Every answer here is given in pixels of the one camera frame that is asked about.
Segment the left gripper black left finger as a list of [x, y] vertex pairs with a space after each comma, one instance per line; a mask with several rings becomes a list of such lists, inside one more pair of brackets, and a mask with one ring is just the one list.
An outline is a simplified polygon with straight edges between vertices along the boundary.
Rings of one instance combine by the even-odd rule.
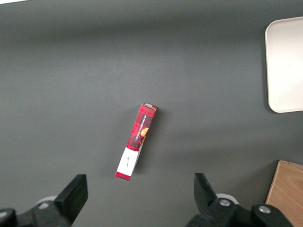
[[0, 210], [2, 227], [71, 227], [88, 199], [87, 176], [76, 175], [57, 195], [39, 200], [28, 211]]

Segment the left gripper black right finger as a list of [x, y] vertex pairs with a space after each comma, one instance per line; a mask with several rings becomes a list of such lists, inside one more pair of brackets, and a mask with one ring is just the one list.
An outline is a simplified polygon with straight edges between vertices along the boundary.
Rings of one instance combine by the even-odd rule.
[[256, 204], [244, 209], [229, 197], [219, 197], [203, 173], [194, 178], [194, 198], [199, 210], [188, 227], [291, 227], [291, 222], [276, 207]]

